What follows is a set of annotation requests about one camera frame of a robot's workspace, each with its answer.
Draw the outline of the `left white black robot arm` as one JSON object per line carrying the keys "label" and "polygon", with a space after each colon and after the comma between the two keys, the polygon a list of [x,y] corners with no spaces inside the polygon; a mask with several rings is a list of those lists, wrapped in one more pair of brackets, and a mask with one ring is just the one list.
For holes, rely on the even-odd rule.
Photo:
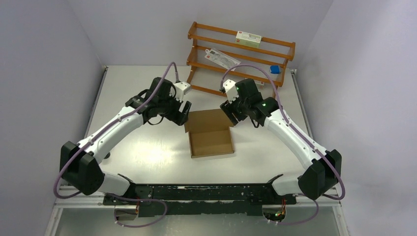
{"label": "left white black robot arm", "polygon": [[186,123],[191,102],[183,99],[190,91],[191,85],[186,82],[154,78],[149,89],[131,97],[95,133],[61,147],[60,177],[84,195],[103,192],[116,195],[125,205],[134,202],[134,183],[123,175],[102,171],[100,163],[120,141],[151,118],[161,116],[178,126]]}

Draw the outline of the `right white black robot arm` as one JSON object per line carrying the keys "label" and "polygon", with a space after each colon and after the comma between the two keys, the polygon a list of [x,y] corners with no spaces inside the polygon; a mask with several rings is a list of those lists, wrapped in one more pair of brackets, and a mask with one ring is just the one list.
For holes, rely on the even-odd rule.
{"label": "right white black robot arm", "polygon": [[265,191],[270,203],[276,204],[288,194],[302,194],[316,200],[339,182],[341,154],[316,143],[289,118],[275,98],[263,98],[254,80],[226,80],[221,91],[227,95],[227,101],[220,108],[233,125],[250,118],[254,127],[264,127],[278,137],[304,169],[273,179]]}

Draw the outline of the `brown cardboard box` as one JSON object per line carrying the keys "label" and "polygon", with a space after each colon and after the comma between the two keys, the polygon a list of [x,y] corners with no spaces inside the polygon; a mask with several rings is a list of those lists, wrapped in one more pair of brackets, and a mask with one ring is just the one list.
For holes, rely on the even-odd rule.
{"label": "brown cardboard box", "polygon": [[221,109],[189,112],[184,129],[189,137],[191,158],[234,153],[233,126]]}

